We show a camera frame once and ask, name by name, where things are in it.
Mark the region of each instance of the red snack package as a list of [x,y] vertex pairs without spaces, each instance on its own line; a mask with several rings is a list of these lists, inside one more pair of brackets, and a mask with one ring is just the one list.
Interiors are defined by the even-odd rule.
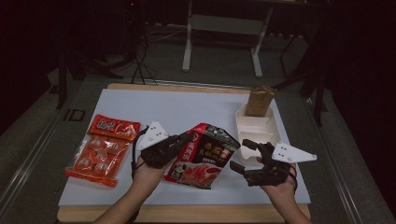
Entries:
[[122,119],[111,119],[97,114],[88,130],[89,134],[115,137],[129,142],[134,141],[140,130],[140,123]]
[[188,133],[194,133],[193,140],[181,149],[163,179],[211,189],[213,181],[241,145],[221,128],[206,123],[200,123]]
[[95,116],[89,134],[81,142],[73,164],[66,167],[64,173],[67,176],[116,187],[116,175],[120,164],[139,129],[138,122]]

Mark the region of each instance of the food image on package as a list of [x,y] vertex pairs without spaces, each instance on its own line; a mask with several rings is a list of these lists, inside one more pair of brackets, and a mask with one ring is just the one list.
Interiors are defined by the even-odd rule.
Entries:
[[66,167],[64,173],[109,187],[117,186],[117,172],[139,129],[139,122],[96,115],[73,164]]
[[211,189],[240,144],[221,128],[206,123],[200,123],[188,133],[194,133],[193,140],[181,149],[163,179],[199,189]]

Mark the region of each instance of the metal table leg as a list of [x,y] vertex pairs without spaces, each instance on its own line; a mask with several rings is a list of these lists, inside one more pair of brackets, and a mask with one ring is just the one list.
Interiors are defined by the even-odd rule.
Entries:
[[192,20],[192,0],[189,0],[189,16],[187,18],[187,43],[186,49],[184,50],[183,59],[183,72],[190,71],[190,61],[191,61],[191,20]]
[[262,41],[264,40],[265,32],[267,30],[268,23],[271,19],[272,12],[273,9],[271,7],[268,8],[267,14],[265,16],[265,21],[262,24],[262,30],[260,31],[259,34],[257,45],[254,49],[251,49],[251,59],[253,60],[254,73],[257,78],[262,78],[262,66],[260,65],[259,51],[260,48],[262,47]]

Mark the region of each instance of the gray floor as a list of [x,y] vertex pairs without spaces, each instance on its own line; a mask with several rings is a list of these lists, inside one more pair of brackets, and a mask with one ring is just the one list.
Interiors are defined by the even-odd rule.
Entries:
[[[185,73],[181,71],[184,31],[171,35],[184,28],[152,29],[148,32],[166,34],[148,36],[144,60],[148,70],[143,69],[143,75],[149,83],[153,83],[149,77],[153,76],[160,84],[249,89],[252,86],[272,86],[285,79],[278,57],[288,40],[281,36],[265,38],[260,53],[264,78],[257,79],[249,55],[254,38],[236,36],[235,40],[224,42],[207,33],[194,33],[191,70]],[[297,39],[291,46],[285,56],[289,71],[299,62],[305,48],[302,39]],[[144,51],[141,50],[139,55],[142,57]],[[57,204],[67,180],[63,174],[64,167],[72,160],[87,129],[101,89],[111,82],[131,82],[135,68],[134,64],[117,71],[124,76],[122,80],[95,74],[90,74],[83,82],[70,80],[69,97],[63,109],[55,109],[57,95],[45,93],[1,136],[0,147],[7,152],[0,157],[1,223],[44,224],[57,221]],[[56,70],[49,74],[53,82],[56,82],[56,75]],[[141,83],[142,80],[137,78],[135,82]],[[301,164],[304,175],[310,176],[305,181],[310,190],[312,203],[309,208],[313,221],[394,223],[359,149],[332,102],[331,94],[326,91],[328,112],[322,113],[323,127],[318,127],[312,119],[311,104],[298,94],[300,86],[301,83],[289,86],[277,97],[283,102],[278,106],[290,142],[296,147],[308,147],[307,150],[316,151],[318,157],[323,158],[318,162]],[[67,109],[83,109],[87,114],[83,121],[63,120]],[[23,175],[14,176],[17,171],[22,171],[19,174]]]

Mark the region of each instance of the black cable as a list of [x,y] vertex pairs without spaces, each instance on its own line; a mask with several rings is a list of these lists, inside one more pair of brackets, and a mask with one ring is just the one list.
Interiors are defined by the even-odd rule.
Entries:
[[294,180],[294,192],[297,190],[298,187],[298,182],[297,182],[297,175],[293,175],[291,172],[288,173],[289,176],[291,176],[291,178],[293,178]]
[[149,129],[149,126],[146,127],[146,129],[140,131],[136,138],[134,139],[133,145],[132,145],[132,161],[131,161],[131,170],[132,170],[132,180],[134,180],[134,171],[137,170],[137,168],[139,168],[142,164],[140,164],[138,167],[136,167],[136,144],[137,144],[137,140],[139,139],[139,137],[143,134],[145,134],[147,132],[147,130]]
[[[153,68],[148,67],[148,66],[146,65],[146,63],[144,63],[144,62],[142,62],[142,64],[144,65],[144,67],[146,68],[146,72],[148,73],[148,77],[143,77],[143,78],[150,78],[150,79],[152,79],[152,80],[154,81],[155,85],[158,86],[158,83],[157,83],[157,81],[155,80],[155,77],[158,75],[158,71],[155,70],[155,69],[153,69]],[[154,73],[155,73],[155,75],[152,75],[152,74],[150,73],[149,69],[153,70]]]
[[[145,134],[147,132],[147,130],[149,129],[149,126],[146,127],[146,129],[140,131],[136,138],[133,141],[133,145],[132,145],[132,161],[131,161],[131,176],[132,176],[132,180],[134,181],[134,171],[137,170],[140,166],[142,166],[144,164],[144,162],[142,162],[142,164],[138,165],[136,167],[136,144],[137,144],[137,140],[139,139],[139,137],[143,134]],[[133,216],[131,216],[129,218],[129,220],[126,222],[126,224],[131,224],[134,223],[134,221],[136,220],[137,216],[139,215],[140,212],[140,208],[137,209],[137,211],[134,213]]]
[[293,170],[294,170],[294,173],[296,174],[295,176],[297,177],[297,170],[296,170],[296,168],[294,167],[294,166],[290,166],[290,168],[292,168]]
[[137,67],[136,67],[136,69],[134,70],[134,74],[132,75],[131,84],[134,84],[134,78],[135,78],[135,76],[136,76],[137,71],[139,71],[139,74],[140,74],[140,76],[141,76],[141,78],[142,78],[143,84],[146,85],[145,79],[143,78],[143,74],[142,74],[141,64],[143,63],[143,61],[144,61],[145,58],[146,58],[147,51],[146,51],[145,46],[144,46],[142,43],[139,43],[139,45],[141,45],[141,46],[143,47],[144,54],[143,54],[143,57],[142,57],[142,59],[140,60],[140,62],[139,62],[139,60],[138,60],[137,57],[136,57]]

